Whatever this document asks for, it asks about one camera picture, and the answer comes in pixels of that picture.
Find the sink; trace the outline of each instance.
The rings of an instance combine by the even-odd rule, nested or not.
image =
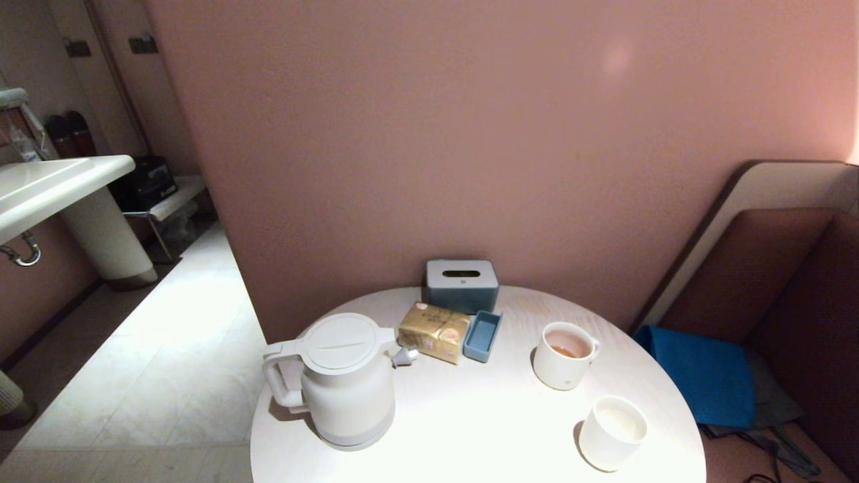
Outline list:
[[[0,244],[133,169],[129,156],[0,165]]]
[[[89,158],[13,162],[0,166],[0,212],[94,168]]]

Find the white floor tile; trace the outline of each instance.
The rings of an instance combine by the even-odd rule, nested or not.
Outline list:
[[[94,451],[16,450],[0,467],[0,481],[89,483],[101,458]]]
[[[253,418],[249,382],[236,374],[213,374],[182,409],[168,444],[243,442]]]
[[[204,333],[161,347],[96,438],[98,446],[163,445],[210,374],[224,333]]]
[[[206,459],[206,448],[159,449],[152,453],[147,483],[193,482]]]
[[[144,483],[152,465],[153,449],[103,451],[92,483]]]
[[[197,483],[253,483],[249,446],[210,448]]]
[[[47,381],[56,394],[82,366],[0,466],[0,482],[251,482],[265,339],[223,229],[204,233],[115,330],[92,319],[124,316],[127,297],[96,292],[15,368],[22,386]],[[86,364],[66,353],[70,341],[105,337]]]
[[[137,338],[109,338],[42,414],[21,445],[92,445],[158,348]]]

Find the white mug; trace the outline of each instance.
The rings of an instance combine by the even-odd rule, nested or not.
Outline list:
[[[579,385],[591,361],[600,353],[600,342],[569,322],[552,322],[534,353],[534,374],[546,386],[562,391]]]
[[[647,429],[647,418],[635,404],[604,395],[597,398],[582,424],[579,450],[595,467],[616,471],[641,447]]]

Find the wall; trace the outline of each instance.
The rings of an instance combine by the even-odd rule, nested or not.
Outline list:
[[[97,148],[109,149],[45,0],[0,2],[0,70],[7,86],[27,90],[40,119],[76,109],[87,118]],[[32,231],[43,250],[37,265],[20,268],[0,260],[0,361],[97,279],[58,218],[49,218]],[[20,239],[11,245],[29,253]]]
[[[89,20],[83,0],[48,0],[60,35],[84,40],[92,57],[71,58],[80,85],[100,121],[110,146],[101,154],[136,155],[146,151],[123,102],[119,88],[107,66],[105,53]]]
[[[628,327],[742,162],[854,142],[853,0],[146,3],[269,341],[442,256]]]
[[[133,54],[128,45],[129,38],[152,32],[143,6],[137,0],[93,0],[93,5],[154,154],[165,156],[174,174],[199,174],[161,56]]]

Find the mug handle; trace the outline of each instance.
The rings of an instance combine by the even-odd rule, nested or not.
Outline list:
[[[591,337],[591,344],[594,345],[594,351],[591,352],[591,357],[588,361],[588,364],[592,363],[594,359],[596,359],[596,357],[600,355],[600,349],[602,349],[602,344],[600,344],[600,342],[593,337]]]

